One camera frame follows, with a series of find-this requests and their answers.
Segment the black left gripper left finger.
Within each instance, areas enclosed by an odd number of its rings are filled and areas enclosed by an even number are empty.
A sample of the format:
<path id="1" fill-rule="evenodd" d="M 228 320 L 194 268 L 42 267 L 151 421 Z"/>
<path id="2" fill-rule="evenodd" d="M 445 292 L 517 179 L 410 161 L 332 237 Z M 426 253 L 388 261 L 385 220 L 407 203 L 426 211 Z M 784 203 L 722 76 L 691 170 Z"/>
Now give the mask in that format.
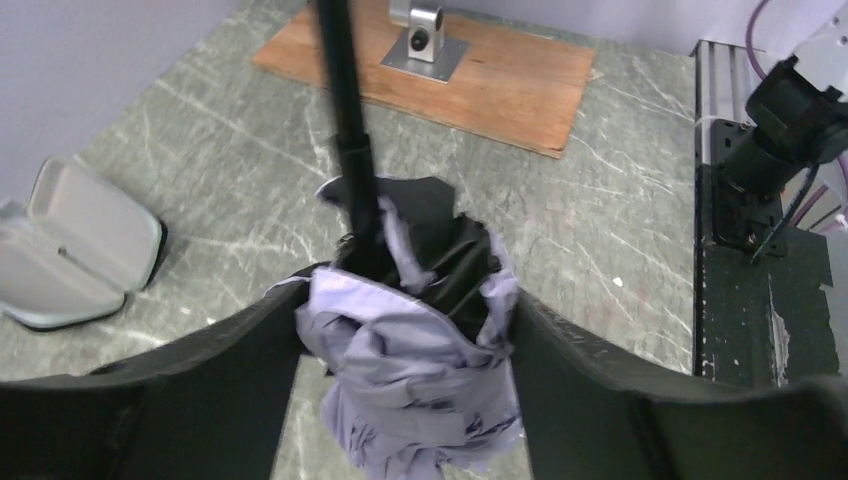
<path id="1" fill-rule="evenodd" d="M 303 346 L 309 270 L 245 309 L 73 376 L 1 386 L 5 479 L 267 479 Z"/>

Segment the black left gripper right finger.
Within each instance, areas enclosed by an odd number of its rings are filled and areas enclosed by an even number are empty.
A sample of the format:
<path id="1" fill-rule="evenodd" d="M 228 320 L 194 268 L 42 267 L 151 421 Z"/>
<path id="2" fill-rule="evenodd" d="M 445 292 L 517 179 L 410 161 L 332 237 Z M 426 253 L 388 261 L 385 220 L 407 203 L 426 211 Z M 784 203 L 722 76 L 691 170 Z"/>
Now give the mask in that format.
<path id="1" fill-rule="evenodd" d="M 847 384 L 751 389 L 679 373 L 521 293 L 512 369 L 537 479 L 843 479 Z"/>

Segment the lilac folding umbrella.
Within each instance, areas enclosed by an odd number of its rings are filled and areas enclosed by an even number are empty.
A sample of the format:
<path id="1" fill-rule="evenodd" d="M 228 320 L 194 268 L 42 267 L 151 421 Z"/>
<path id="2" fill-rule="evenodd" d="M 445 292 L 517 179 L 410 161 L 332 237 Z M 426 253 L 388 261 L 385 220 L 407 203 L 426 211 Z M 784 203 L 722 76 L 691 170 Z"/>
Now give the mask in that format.
<path id="1" fill-rule="evenodd" d="M 317 196 L 351 227 L 335 259 L 309 272 L 296 312 L 300 340 L 333 378 L 323 419 L 370 479 L 483 467 L 523 429 L 512 263 L 497 234 L 455 212 L 451 185 L 375 173 L 349 5 L 314 9 L 340 169 Z"/>

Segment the black grey zippered case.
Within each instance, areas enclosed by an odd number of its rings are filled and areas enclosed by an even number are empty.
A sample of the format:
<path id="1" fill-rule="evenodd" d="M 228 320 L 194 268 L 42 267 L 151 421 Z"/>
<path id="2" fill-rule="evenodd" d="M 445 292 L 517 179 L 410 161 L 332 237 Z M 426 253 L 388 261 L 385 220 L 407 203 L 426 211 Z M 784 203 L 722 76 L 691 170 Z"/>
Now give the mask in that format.
<path id="1" fill-rule="evenodd" d="M 35 331 L 120 310 L 160 263 L 165 224 L 87 165 L 42 164 L 27 205 L 1 206 L 1 312 Z"/>

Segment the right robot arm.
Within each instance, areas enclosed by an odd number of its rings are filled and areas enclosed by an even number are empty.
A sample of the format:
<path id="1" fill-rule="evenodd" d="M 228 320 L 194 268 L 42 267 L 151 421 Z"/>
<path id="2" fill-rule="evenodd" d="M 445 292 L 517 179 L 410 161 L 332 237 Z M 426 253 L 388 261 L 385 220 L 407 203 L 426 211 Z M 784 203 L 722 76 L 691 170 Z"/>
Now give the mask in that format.
<path id="1" fill-rule="evenodd" d="M 847 149 L 847 14 L 834 15 L 777 61 L 744 105 L 751 126 L 714 121 L 714 196 L 778 196 L 801 170 Z"/>

